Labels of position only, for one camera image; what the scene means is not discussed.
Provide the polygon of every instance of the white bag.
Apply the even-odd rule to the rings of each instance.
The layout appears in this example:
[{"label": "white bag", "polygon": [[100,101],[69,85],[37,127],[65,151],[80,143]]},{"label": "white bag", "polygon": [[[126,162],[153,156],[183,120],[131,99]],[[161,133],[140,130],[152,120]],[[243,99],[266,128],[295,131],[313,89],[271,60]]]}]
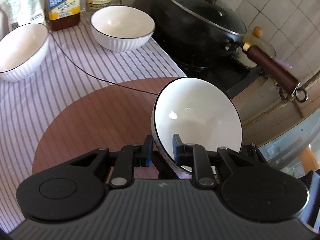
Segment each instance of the white bag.
[{"label": "white bag", "polygon": [[8,16],[10,31],[31,22],[45,23],[40,0],[0,0],[0,8]]}]

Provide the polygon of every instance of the ribbed bowl exterior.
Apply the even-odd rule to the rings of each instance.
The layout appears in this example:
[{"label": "ribbed bowl exterior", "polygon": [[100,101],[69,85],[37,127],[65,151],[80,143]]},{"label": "ribbed bowl exterior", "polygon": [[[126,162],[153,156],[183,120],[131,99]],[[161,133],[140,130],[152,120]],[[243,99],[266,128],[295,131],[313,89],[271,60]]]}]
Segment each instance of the ribbed bowl exterior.
[{"label": "ribbed bowl exterior", "polygon": [[91,26],[92,34],[96,41],[104,48],[109,49],[114,52],[125,52],[140,48],[145,44],[151,37],[152,33],[146,36],[132,39],[120,39],[114,38],[103,33],[98,32],[95,28]]},{"label": "ribbed bowl exterior", "polygon": [[34,54],[30,59],[20,66],[7,72],[0,73],[0,78],[11,82],[16,82],[30,77],[36,72],[41,62],[44,60],[45,55],[48,52],[48,48],[49,37],[46,39],[42,47],[36,52],[36,54]]}]

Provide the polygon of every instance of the metal pin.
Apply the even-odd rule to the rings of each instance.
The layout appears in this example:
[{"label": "metal pin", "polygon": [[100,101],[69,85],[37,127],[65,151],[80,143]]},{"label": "metal pin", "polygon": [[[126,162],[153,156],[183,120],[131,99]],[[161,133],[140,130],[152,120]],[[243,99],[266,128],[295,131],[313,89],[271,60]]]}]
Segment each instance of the metal pin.
[{"label": "metal pin", "polygon": [[111,184],[115,186],[123,186],[127,183],[127,180],[125,178],[117,177],[111,180]]},{"label": "metal pin", "polygon": [[215,183],[214,179],[211,178],[201,178],[199,179],[199,184],[202,186],[212,186]]}]

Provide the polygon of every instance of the brown round mat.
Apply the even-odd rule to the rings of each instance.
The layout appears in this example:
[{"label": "brown round mat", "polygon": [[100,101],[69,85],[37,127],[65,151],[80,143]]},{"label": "brown round mat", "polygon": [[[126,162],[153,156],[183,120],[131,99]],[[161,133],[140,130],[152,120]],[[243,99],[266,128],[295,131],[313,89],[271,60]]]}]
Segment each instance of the brown round mat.
[{"label": "brown round mat", "polygon": [[[139,79],[122,85],[159,93],[175,78]],[[151,112],[156,95],[116,85],[94,91],[64,109],[49,125],[36,150],[32,174],[99,147],[119,151],[151,134]],[[135,169],[135,177],[155,178],[156,169]]]}]

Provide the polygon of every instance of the kitchen counter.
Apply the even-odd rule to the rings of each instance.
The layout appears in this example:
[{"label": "kitchen counter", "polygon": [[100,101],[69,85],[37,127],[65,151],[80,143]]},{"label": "kitchen counter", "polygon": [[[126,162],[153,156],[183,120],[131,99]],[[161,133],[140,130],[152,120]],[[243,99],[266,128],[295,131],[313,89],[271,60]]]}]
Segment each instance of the kitchen counter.
[{"label": "kitchen counter", "polygon": [[[157,94],[185,76],[152,39],[126,53],[102,48],[86,18],[53,35],[76,65],[104,80]],[[0,226],[7,232],[24,219],[15,193],[25,178],[98,147],[118,151],[143,143],[151,133],[156,95],[86,75],[50,38],[48,55],[33,76],[0,80]]]}]

